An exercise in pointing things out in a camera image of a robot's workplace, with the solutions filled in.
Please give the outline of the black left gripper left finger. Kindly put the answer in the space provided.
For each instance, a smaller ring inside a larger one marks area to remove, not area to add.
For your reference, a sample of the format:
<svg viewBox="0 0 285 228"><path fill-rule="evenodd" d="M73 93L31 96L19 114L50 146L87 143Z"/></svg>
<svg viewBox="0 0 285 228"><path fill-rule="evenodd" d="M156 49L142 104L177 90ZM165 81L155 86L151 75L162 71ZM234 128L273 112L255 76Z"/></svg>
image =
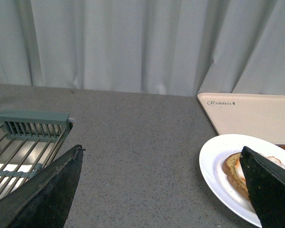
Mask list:
<svg viewBox="0 0 285 228"><path fill-rule="evenodd" d="M0 200L0 228L62 228L74 199L83 162L76 145Z"/></svg>

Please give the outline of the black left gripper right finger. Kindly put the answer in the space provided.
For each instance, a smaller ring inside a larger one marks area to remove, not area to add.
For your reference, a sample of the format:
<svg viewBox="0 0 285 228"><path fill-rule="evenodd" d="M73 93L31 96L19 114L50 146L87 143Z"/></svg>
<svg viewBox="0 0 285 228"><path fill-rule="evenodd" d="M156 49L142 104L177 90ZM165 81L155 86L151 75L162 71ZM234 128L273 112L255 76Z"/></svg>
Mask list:
<svg viewBox="0 0 285 228"><path fill-rule="evenodd" d="M285 169L244 146L240 164L248 197L263 228L285 228Z"/></svg>

